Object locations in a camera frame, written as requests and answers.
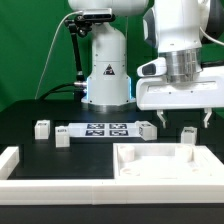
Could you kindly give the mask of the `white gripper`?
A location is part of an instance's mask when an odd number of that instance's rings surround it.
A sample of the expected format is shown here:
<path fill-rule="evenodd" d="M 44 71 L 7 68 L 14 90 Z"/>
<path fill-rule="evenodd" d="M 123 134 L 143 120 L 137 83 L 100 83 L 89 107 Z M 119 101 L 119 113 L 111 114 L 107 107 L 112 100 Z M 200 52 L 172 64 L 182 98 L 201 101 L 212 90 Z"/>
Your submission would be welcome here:
<path fill-rule="evenodd" d="M 204 108 L 203 124 L 209 126 L 212 108 L 224 107 L 224 70 L 203 70 L 194 81 L 167 83 L 164 76 L 141 78 L 136 86 L 140 110 L 157 110 L 163 128 L 163 110 Z"/>

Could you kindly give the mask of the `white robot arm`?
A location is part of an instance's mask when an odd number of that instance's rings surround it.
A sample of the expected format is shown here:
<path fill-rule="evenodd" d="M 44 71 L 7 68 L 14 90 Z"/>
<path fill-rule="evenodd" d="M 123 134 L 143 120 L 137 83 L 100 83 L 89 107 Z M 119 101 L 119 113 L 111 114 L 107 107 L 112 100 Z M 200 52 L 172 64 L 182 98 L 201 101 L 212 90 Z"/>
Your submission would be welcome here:
<path fill-rule="evenodd" d="M 201 48 L 224 34 L 222 0 L 68 0 L 77 31 L 92 34 L 85 107 L 142 111 L 224 108 L 224 62 Z"/>

